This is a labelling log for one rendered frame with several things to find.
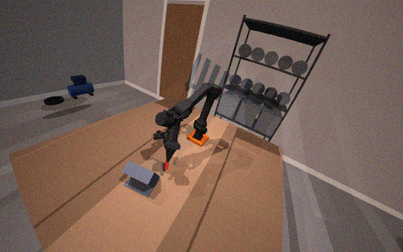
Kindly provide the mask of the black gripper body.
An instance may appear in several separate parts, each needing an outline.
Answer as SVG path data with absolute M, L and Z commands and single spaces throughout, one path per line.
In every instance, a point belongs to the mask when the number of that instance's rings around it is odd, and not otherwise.
M 164 147 L 180 150 L 181 145 L 177 141 L 179 135 L 179 129 L 167 128 L 167 132 L 168 132 L 168 140 L 163 141 L 163 144 L 165 144 Z

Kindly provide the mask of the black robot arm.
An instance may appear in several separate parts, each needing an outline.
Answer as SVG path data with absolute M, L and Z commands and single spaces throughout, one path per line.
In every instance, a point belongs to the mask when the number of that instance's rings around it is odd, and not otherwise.
M 193 127 L 196 129 L 193 138 L 201 141 L 203 134 L 207 132 L 206 119 L 209 115 L 214 100 L 218 98 L 222 93 L 222 89 L 215 83 L 203 83 L 202 86 L 187 99 L 179 101 L 176 105 L 169 110 L 163 110 L 156 114 L 155 123 L 159 126 L 168 127 L 179 130 L 181 121 L 186 119 L 192 112 L 193 107 L 206 95 L 206 101 L 201 111 L 200 117 L 195 120 Z M 156 131 L 153 134 L 154 140 L 164 139 L 168 140 L 168 132 Z

